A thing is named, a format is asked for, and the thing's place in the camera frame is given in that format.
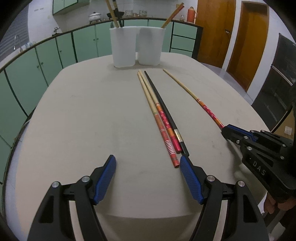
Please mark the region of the right hand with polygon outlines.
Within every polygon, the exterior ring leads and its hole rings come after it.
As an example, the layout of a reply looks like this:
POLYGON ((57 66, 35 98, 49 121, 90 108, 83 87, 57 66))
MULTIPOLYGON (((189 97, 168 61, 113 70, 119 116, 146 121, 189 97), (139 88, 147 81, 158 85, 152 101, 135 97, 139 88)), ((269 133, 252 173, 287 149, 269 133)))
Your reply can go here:
POLYGON ((277 203, 272 196, 267 193, 266 199, 264 201, 264 211, 268 212, 269 214, 273 214, 275 212, 275 208, 279 208, 280 210, 283 211, 288 211, 292 209, 296 204, 296 200, 294 197, 289 198, 286 202, 284 203, 277 203))

